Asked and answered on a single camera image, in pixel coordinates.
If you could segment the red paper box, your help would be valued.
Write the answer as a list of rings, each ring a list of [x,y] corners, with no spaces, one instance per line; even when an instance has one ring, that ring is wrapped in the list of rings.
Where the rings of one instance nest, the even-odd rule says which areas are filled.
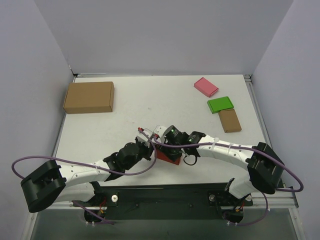
[[[181,163],[181,160],[182,160],[181,155],[169,157],[169,156],[165,155],[165,153],[162,152],[159,148],[156,148],[156,154],[157,154],[157,159],[165,161],[170,164],[177,165],[177,166]]]

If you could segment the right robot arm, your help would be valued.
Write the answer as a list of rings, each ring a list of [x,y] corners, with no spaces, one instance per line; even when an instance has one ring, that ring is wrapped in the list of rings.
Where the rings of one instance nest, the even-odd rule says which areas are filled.
[[[193,131],[191,134],[179,131],[174,125],[158,125],[153,138],[161,151],[171,160],[185,155],[220,160],[246,170],[242,177],[232,177],[226,185],[226,192],[241,199],[253,192],[273,195],[278,189],[283,162],[270,146],[264,142],[258,145],[241,145]]]

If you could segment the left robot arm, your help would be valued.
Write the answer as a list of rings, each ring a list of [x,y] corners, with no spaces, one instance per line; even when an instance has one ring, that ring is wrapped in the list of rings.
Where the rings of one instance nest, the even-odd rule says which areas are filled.
[[[51,206],[65,188],[92,182],[108,182],[129,176],[140,160],[151,160],[150,143],[129,142],[118,152],[94,163],[57,164],[55,159],[43,163],[20,183],[29,212],[37,213]]]

